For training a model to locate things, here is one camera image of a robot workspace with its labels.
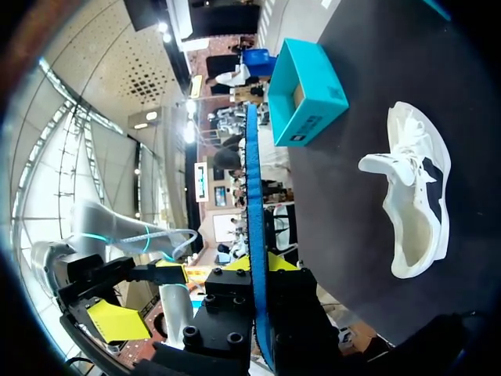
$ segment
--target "cyan box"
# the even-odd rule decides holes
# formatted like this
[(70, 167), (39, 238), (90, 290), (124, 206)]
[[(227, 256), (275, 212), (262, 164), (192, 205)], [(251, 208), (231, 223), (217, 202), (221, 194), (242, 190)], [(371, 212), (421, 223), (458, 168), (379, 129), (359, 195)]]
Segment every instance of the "cyan box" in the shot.
[(304, 146), (349, 105), (322, 46), (285, 39), (268, 92), (276, 146)]

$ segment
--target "blue bin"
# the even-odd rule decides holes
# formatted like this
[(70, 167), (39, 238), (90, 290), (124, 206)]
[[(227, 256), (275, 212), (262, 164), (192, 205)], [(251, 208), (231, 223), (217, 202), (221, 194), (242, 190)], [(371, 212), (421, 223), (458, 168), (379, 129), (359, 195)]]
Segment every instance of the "blue bin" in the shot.
[(270, 56), (267, 49), (248, 49), (242, 52), (242, 57), (253, 77), (271, 76), (275, 69), (276, 57)]
[(269, 62), (269, 51), (267, 49), (246, 49), (242, 52), (243, 63), (248, 67), (254, 65), (264, 65)]

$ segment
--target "sign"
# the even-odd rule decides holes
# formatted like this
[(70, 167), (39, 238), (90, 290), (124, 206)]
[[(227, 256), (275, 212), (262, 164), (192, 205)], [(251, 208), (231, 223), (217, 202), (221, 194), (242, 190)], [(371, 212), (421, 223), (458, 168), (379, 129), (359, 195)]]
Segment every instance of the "sign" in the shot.
[(195, 164), (196, 202), (209, 201), (209, 185), (207, 180), (207, 162)]

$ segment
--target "ceiling light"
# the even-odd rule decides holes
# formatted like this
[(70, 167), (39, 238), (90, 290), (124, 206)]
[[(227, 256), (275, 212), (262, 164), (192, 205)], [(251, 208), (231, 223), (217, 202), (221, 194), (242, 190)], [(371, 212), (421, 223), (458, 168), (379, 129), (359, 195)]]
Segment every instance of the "ceiling light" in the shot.
[(185, 142), (186, 143), (194, 143), (195, 142), (195, 129), (186, 128), (185, 129)]
[(172, 36), (169, 33), (165, 33), (162, 39), (164, 40), (164, 43), (169, 43), (172, 40)]
[(149, 112), (146, 114), (146, 120), (155, 120), (157, 118), (158, 114), (156, 111)]
[(164, 33), (165, 31), (167, 31), (167, 29), (168, 29), (168, 26), (167, 26), (167, 24), (165, 22), (159, 22), (158, 23), (158, 31), (160, 33)]
[(196, 103), (194, 100), (188, 99), (186, 101), (186, 110), (188, 111), (188, 114), (195, 114), (196, 112)]

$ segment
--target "black shoe stripe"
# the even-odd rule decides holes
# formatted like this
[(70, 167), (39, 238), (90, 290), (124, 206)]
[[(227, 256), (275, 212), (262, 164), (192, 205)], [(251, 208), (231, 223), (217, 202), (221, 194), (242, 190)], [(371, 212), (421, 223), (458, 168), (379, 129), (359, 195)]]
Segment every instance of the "black shoe stripe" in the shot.
[(444, 183), (444, 174), (428, 158), (424, 158), (423, 168), (424, 171), (426, 171), (429, 176), (431, 176), (433, 179), (436, 180), (436, 182), (426, 184), (427, 197), (430, 209), (433, 211), (438, 221), (442, 223), (442, 210), (440, 208), (438, 200), (442, 198), (442, 185)]

